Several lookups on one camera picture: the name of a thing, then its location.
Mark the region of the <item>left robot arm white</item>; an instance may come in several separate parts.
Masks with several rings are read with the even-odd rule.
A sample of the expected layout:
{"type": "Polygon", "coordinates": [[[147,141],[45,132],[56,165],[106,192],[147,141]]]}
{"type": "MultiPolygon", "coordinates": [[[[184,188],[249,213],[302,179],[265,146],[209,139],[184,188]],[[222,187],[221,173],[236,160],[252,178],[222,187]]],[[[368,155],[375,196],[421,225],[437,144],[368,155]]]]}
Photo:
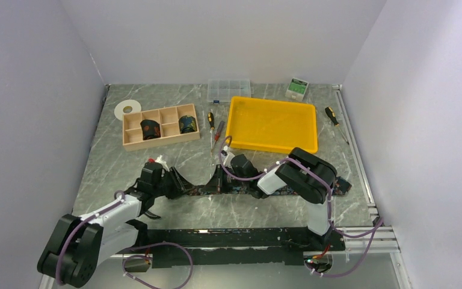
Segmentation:
{"type": "Polygon", "coordinates": [[[37,271],[59,285],[80,288],[116,252],[127,247],[135,253],[144,251],[149,236],[140,229],[147,226],[137,217],[148,214],[155,199],[173,187],[164,164],[147,162],[134,185],[116,191],[110,203],[81,216],[63,215],[40,255],[37,271]]]}

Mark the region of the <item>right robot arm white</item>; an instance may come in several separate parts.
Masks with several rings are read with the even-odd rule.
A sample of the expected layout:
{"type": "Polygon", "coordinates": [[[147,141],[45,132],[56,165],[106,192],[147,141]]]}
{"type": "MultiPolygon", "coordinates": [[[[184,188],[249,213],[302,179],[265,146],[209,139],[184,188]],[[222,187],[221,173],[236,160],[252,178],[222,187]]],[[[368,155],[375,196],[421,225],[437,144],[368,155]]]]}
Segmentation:
{"type": "Polygon", "coordinates": [[[215,166],[211,179],[188,189],[187,194],[244,193],[264,199],[294,193],[306,202],[310,247],[321,250],[330,243],[330,197],[337,179],[337,171],[330,163],[296,147],[286,158],[260,172],[243,154],[234,156],[222,151],[221,155],[226,159],[215,166]]]}

